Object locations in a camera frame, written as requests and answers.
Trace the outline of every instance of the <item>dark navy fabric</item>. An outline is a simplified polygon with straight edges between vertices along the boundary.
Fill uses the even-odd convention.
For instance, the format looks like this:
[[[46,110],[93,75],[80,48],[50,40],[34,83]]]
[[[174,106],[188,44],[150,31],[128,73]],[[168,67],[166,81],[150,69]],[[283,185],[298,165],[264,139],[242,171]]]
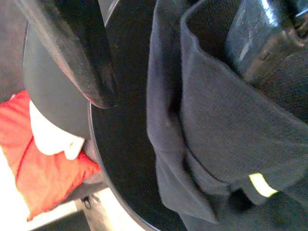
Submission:
[[[307,124],[224,63],[239,3],[157,1],[147,125],[161,199],[189,231],[308,230]],[[260,195],[253,173],[279,192]]]

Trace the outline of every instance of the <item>white fabric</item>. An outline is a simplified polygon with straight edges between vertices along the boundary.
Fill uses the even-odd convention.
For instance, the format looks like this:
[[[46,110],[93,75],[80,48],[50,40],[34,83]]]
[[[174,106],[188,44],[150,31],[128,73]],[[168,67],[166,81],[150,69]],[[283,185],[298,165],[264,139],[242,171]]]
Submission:
[[[64,151],[68,160],[75,159],[79,155],[85,139],[55,126],[39,112],[32,101],[30,101],[29,109],[31,129],[38,150],[45,155]]]

